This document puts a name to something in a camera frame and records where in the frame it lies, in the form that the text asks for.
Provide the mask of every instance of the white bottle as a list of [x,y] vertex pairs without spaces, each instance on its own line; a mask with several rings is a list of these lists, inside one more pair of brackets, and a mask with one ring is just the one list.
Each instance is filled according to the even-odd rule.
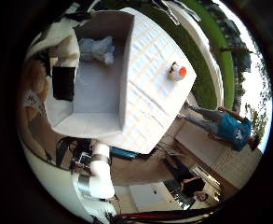
[[180,66],[176,62],[174,62],[171,66],[169,77],[173,81],[182,80],[186,75],[186,70],[184,66]]

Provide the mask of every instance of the white fabric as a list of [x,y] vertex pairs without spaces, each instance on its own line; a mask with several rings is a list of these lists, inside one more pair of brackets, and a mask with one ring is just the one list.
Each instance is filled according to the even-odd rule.
[[[156,23],[134,9],[122,11],[135,15],[126,59],[127,93],[121,95],[127,98],[125,125],[121,133],[99,140],[146,154],[170,127],[191,91],[196,74],[182,50]],[[168,78],[173,62],[187,70],[181,81]]]

